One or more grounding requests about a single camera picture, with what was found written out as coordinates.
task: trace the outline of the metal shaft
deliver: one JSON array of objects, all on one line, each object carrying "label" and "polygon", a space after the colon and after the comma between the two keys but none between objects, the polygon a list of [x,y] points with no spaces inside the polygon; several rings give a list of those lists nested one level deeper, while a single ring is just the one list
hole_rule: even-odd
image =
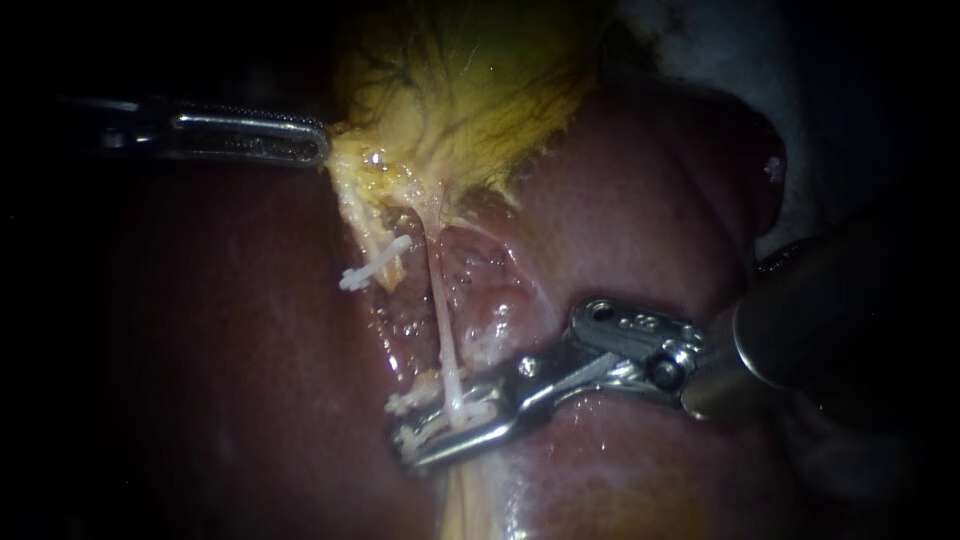
[{"label": "metal shaft", "polygon": [[895,358],[929,325],[917,309],[921,290],[932,285],[920,276],[922,259],[914,253],[920,234],[914,200],[891,194],[723,311],[704,336],[705,354],[681,397],[684,409],[701,419],[737,418],[789,391],[922,362]]}]

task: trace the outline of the dark background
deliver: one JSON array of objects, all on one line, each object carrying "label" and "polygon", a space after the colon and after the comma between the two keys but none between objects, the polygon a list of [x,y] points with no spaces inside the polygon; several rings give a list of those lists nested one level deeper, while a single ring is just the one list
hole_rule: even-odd
[{"label": "dark background", "polygon": [[[335,17],[323,5],[269,14],[261,6],[219,18],[159,5],[138,9],[57,12],[58,28],[40,24],[49,19],[37,14],[25,21],[34,31],[7,46],[12,60],[6,84],[13,94],[7,139],[14,147],[2,182],[3,410],[12,537],[148,536],[139,529],[136,498],[125,491],[123,464],[113,459],[99,422],[89,421],[102,415],[104,406],[98,359],[107,346],[100,306],[109,286],[101,270],[107,233],[117,225],[119,206],[136,180],[122,167],[81,167],[51,151],[57,127],[49,123],[45,99],[57,93],[152,93],[237,103],[259,95],[250,81],[263,76],[255,67],[263,65],[272,68],[282,93],[251,104],[300,109],[329,103],[307,93],[323,86],[329,70],[318,51],[327,50],[325,27]],[[843,72],[843,66],[829,63],[831,51],[855,51],[881,89],[904,163],[936,173],[943,160],[928,152],[926,135],[933,113],[952,100],[941,101],[935,91],[944,80],[937,70],[946,68],[935,61],[943,49],[934,43],[931,21],[945,15],[912,5],[863,8],[826,1],[791,4],[788,11],[794,39],[807,52],[801,71],[811,88],[823,89],[836,80],[831,74]],[[849,85],[821,94],[840,96],[839,109],[862,109],[853,106],[857,91]],[[852,105],[844,107],[844,100]],[[869,111],[838,121],[862,129],[869,125],[863,115]],[[933,177],[916,178],[929,182],[932,192],[940,188]],[[925,487],[937,490],[945,482]],[[924,497],[917,526],[945,520],[936,516],[947,502]]]}]

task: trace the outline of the screw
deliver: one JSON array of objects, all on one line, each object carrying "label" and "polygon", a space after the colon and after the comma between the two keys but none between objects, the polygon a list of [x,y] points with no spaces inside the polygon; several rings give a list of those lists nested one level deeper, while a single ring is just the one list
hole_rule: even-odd
[{"label": "screw", "polygon": [[532,356],[524,356],[520,359],[520,363],[517,364],[517,371],[528,379],[536,375],[539,369],[540,364],[537,362],[537,359]]}]

